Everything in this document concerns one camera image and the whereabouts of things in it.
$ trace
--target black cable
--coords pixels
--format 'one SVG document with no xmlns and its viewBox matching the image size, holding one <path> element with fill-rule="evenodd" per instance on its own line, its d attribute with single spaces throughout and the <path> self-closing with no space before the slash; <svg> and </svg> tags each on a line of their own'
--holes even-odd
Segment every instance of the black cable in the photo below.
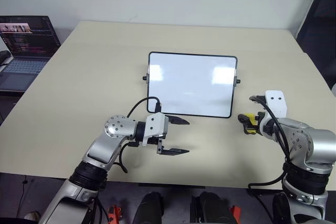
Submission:
<svg viewBox="0 0 336 224">
<path fill-rule="evenodd" d="M 142 103 L 143 101 L 147 101 L 149 99 L 156 99 L 156 105 L 157 104 L 160 104 L 160 100 L 157 98 L 157 97 L 146 97 L 144 99 L 141 99 L 139 102 L 136 103 L 136 105 L 134 105 L 134 107 L 131 109 L 131 111 L 128 113 L 127 117 L 129 118 L 130 115 L 132 114 L 132 112 L 135 110 L 135 108 L 140 104 Z"/>
<path fill-rule="evenodd" d="M 289 146 L 288 146 L 287 138 L 286 138 L 284 130 L 282 129 L 282 127 L 281 127 L 278 119 L 275 117 L 275 115 L 273 114 L 272 110 L 269 108 L 269 106 L 263 100 L 259 99 L 256 96 L 252 96 L 249 99 L 251 101 L 256 101 L 256 102 L 260 103 L 267 110 L 267 112 L 269 113 L 269 115 L 271 116 L 271 118 L 274 120 L 274 123 L 278 127 L 278 130 L 279 130 L 279 132 L 280 132 L 280 134 L 282 136 L 282 139 L 284 140 L 284 144 L 285 144 L 285 148 L 286 148 L 286 152 L 284 152 L 284 153 L 285 153 L 286 158 L 289 161 Z"/>
<path fill-rule="evenodd" d="M 124 173 L 128 173 L 127 168 L 124 166 L 124 164 L 122 163 L 122 152 L 124 151 L 124 149 L 126 148 L 126 146 L 128 146 L 128 143 L 124 144 L 123 147 L 121 147 L 120 153 L 119 153 L 119 162 L 114 162 L 114 165 L 119 165 L 121 167 L 121 169 L 123 170 Z"/>
<path fill-rule="evenodd" d="M 286 147 L 284 146 L 284 143 L 280 138 L 279 130 L 278 130 L 277 127 L 275 127 L 275 129 L 274 129 L 274 133 L 275 133 L 275 136 L 276 136 L 276 140 L 278 141 L 282 151 L 284 152 L 284 154 L 286 156 L 285 160 L 286 160 L 286 162 L 288 162 L 289 161 L 289 154 L 288 155 L 286 154 Z"/>
<path fill-rule="evenodd" d="M 19 201 L 19 205 L 18 205 L 18 207 L 17 207 L 16 218 L 19 218 L 19 215 L 20 215 L 22 199 L 23 199 L 23 196 L 24 196 L 24 194 L 25 194 L 25 185 L 26 185 L 27 183 L 28 183 L 28 181 L 27 181 L 27 175 L 25 175 L 25 180 L 22 181 L 22 194 L 21 194 L 21 198 L 20 198 L 20 201 Z"/>
<path fill-rule="evenodd" d="M 269 106 L 262 99 L 260 99 L 260 98 L 258 98 L 256 96 L 252 96 L 249 99 L 252 100 L 252 101 L 260 103 L 265 108 L 265 110 L 267 110 L 267 112 L 269 113 L 269 115 L 273 119 L 275 125 L 277 126 L 277 127 L 275 127 L 275 130 L 274 130 L 274 133 L 275 133 L 275 136 L 276 136 L 276 140 L 278 141 L 278 143 L 279 143 L 282 151 L 284 152 L 285 161 L 286 162 L 290 162 L 288 141 L 287 141 L 286 135 L 284 133 L 284 130 L 282 129 L 282 127 L 281 127 L 278 119 L 273 114 L 273 111 L 269 108 Z M 265 212 L 267 213 L 267 215 L 268 215 L 268 217 L 269 217 L 269 219 L 271 220 L 272 223 L 274 223 L 273 216 L 268 211 L 266 205 L 261 201 L 261 199 L 258 197 L 258 195 L 255 194 L 255 192 L 252 189 L 252 186 L 269 186 L 269 185 L 273 185 L 273 184 L 281 181 L 285 177 L 286 174 L 287 174 L 287 171 L 284 170 L 279 177 L 277 177 L 276 179 L 274 179 L 274 180 L 272 180 L 270 182 L 266 182 L 266 183 L 250 183 L 250 184 L 247 185 L 249 192 L 260 202 L 260 204 L 264 208 Z"/>
<path fill-rule="evenodd" d="M 275 184 L 275 183 L 281 181 L 281 180 L 284 178 L 284 176 L 285 176 L 286 174 L 287 174 L 287 171 L 283 171 L 282 174 L 281 174 L 279 177 L 277 177 L 276 179 L 274 179 L 274 180 L 272 180 L 272 181 L 270 181 L 270 182 L 266 182 L 266 183 L 250 183 L 250 184 L 247 185 L 249 192 L 250 192 L 250 193 L 251 193 L 251 194 L 252 194 L 252 195 L 253 195 L 253 196 L 260 202 L 260 204 L 263 206 L 265 212 L 267 213 L 267 215 L 268 215 L 268 217 L 269 217 L 269 219 L 271 220 L 272 223 L 274 223 L 274 221 L 273 221 L 273 217 L 272 217 L 271 213 L 268 211 L 266 205 L 261 201 L 261 199 L 258 197 L 258 195 L 256 195 L 256 194 L 254 193 L 254 191 L 253 191 L 253 189 L 252 189 L 251 187 L 252 187 L 252 186 L 269 186 L 269 185 L 273 185 L 273 184 Z"/>
<path fill-rule="evenodd" d="M 95 222 L 94 220 L 96 218 L 97 198 L 98 198 L 98 196 L 96 197 L 96 199 L 94 200 L 94 203 L 93 203 L 93 210 L 92 210 L 92 216 L 91 216 L 90 224 L 94 224 L 94 222 Z"/>
<path fill-rule="evenodd" d="M 103 217 L 103 213 L 102 213 L 102 209 L 101 209 L 99 204 L 98 204 L 98 208 L 99 208 L 99 221 L 98 221 L 98 223 L 101 224 L 101 219 Z"/>
<path fill-rule="evenodd" d="M 99 200 L 99 198 L 98 198 L 98 197 L 96 198 L 96 200 L 97 200 L 97 202 L 98 202 L 98 206 L 99 206 L 101 209 L 103 209 L 103 211 L 104 211 L 104 214 L 105 214 L 105 216 L 106 216 L 106 219 L 107 219 L 107 222 L 109 222 L 109 216 L 107 215 L 107 212 L 106 212 L 106 210 L 105 210 L 104 206 L 102 205 L 102 203 L 101 203 L 101 201 Z"/>
</svg>

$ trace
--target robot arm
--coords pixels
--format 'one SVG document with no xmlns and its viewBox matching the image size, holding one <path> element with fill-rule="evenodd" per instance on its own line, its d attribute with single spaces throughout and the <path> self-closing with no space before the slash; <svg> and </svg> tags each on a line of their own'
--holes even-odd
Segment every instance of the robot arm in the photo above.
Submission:
<svg viewBox="0 0 336 224">
<path fill-rule="evenodd" d="M 107 172 L 118 157 L 122 144 L 137 147 L 139 142 L 157 144 L 165 154 L 162 141 L 167 134 L 168 118 L 161 112 L 149 115 L 145 122 L 138 122 L 123 115 L 114 115 L 105 122 L 102 133 L 86 151 L 74 173 L 59 189 L 43 214 L 39 224 L 86 223 L 92 211 L 89 205 L 98 195 Z M 187 151 L 171 149 L 177 155 Z"/>
<path fill-rule="evenodd" d="M 240 114 L 238 120 L 243 124 L 244 132 L 263 135 L 283 145 L 285 154 L 288 152 L 289 158 L 283 166 L 287 172 L 282 180 L 284 193 L 274 199 L 274 219 L 286 215 L 286 211 L 277 213 L 275 209 L 287 206 L 290 222 L 279 223 L 297 223 L 298 218 L 324 219 L 328 198 L 325 188 L 336 161 L 336 135 L 286 118 L 287 106 L 281 91 L 268 90 L 265 96 L 254 96 L 250 100 L 268 107 L 277 122 L 268 111 L 259 112 L 258 116 Z"/>
</svg>

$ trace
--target table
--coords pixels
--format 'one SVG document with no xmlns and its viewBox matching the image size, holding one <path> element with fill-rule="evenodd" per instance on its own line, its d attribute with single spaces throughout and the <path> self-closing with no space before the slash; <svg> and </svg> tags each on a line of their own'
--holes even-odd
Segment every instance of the table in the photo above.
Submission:
<svg viewBox="0 0 336 224">
<path fill-rule="evenodd" d="M 0 127 L 0 172 L 69 177 L 105 120 L 146 97 L 142 76 L 150 51 L 236 56 L 242 82 L 233 114 L 182 116 L 190 125 L 169 125 L 164 145 L 189 153 L 129 147 L 123 153 L 129 173 L 115 166 L 109 180 L 245 188 L 276 178 L 284 161 L 280 147 L 245 135 L 237 121 L 240 113 L 262 111 L 248 98 L 269 89 L 284 92 L 289 118 L 336 131 L 335 97 L 287 30 L 81 22 Z M 147 115 L 143 103 L 132 118 Z M 336 189 L 335 173 L 329 190 Z"/>
</svg>

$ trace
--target laptop touchpad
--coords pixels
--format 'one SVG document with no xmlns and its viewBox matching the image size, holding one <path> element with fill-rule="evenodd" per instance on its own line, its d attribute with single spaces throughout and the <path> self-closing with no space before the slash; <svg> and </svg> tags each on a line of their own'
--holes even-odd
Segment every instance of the laptop touchpad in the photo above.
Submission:
<svg viewBox="0 0 336 224">
<path fill-rule="evenodd" d="M 11 74 L 0 85 L 0 89 L 26 91 L 35 77 L 36 75 L 29 76 L 26 74 Z"/>
</svg>

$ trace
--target laptop screen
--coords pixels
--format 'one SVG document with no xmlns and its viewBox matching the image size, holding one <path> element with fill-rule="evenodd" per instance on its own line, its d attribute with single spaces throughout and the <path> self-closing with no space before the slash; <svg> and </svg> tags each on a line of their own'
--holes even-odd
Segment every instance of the laptop screen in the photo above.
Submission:
<svg viewBox="0 0 336 224">
<path fill-rule="evenodd" d="M 50 58 L 60 47 L 48 16 L 0 16 L 0 36 L 14 57 Z"/>
</svg>

